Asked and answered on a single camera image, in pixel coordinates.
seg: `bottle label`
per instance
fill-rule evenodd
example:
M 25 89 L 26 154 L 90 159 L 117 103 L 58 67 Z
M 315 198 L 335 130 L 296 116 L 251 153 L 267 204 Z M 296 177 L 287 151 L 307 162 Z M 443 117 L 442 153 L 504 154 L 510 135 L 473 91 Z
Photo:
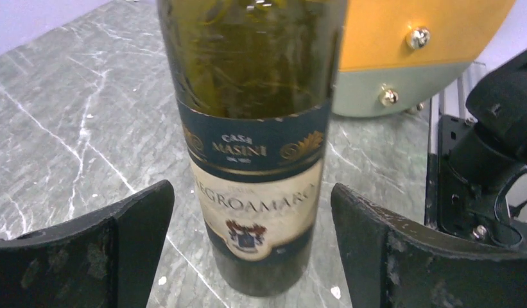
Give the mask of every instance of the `bottle label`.
M 227 257 L 273 264 L 310 242 L 330 108 L 226 119 L 178 102 L 208 235 Z

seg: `table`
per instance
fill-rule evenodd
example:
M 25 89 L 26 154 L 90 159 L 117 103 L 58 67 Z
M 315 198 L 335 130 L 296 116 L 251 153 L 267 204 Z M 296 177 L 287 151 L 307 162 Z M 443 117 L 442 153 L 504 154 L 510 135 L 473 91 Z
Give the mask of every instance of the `table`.
M 331 188 L 341 182 L 421 223 L 428 119 L 426 111 L 333 116 L 307 273 L 276 298 L 243 296 L 214 264 L 156 7 L 113 1 L 0 56 L 0 238 L 64 222 L 167 179 L 176 205 L 149 308 L 351 307 Z

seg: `green glass bottle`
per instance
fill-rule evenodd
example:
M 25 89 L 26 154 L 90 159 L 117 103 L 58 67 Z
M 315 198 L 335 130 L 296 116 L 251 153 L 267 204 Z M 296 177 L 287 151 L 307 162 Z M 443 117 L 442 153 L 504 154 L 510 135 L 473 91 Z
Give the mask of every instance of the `green glass bottle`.
M 346 0 L 158 0 L 222 277 L 251 296 L 307 267 Z

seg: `coat of arms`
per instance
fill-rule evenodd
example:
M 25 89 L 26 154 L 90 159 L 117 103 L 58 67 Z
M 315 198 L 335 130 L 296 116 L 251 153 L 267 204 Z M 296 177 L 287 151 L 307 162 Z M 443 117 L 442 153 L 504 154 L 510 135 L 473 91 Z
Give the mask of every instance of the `coat of arms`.
M 256 253 L 257 246 L 263 245 L 263 234 L 267 231 L 264 226 L 253 224 L 251 227 L 239 225 L 234 220 L 225 222 L 229 228 L 229 237 L 234 247 L 245 253 Z

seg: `gold scroll emblem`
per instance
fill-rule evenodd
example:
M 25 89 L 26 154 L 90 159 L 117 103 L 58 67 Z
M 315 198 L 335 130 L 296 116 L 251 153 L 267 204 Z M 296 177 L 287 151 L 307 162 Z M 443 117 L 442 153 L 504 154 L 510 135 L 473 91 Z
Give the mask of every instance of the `gold scroll emblem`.
M 324 135 L 315 130 L 302 141 L 283 146 L 280 155 L 288 162 L 294 162 L 317 150 L 322 145 L 322 141 L 324 141 Z
M 203 142 L 199 137 L 191 133 L 185 125 L 182 125 L 182 128 L 184 129 L 184 137 L 186 138 L 186 143 L 189 148 L 192 149 L 192 151 L 195 151 L 199 153 L 200 155 L 203 155 Z

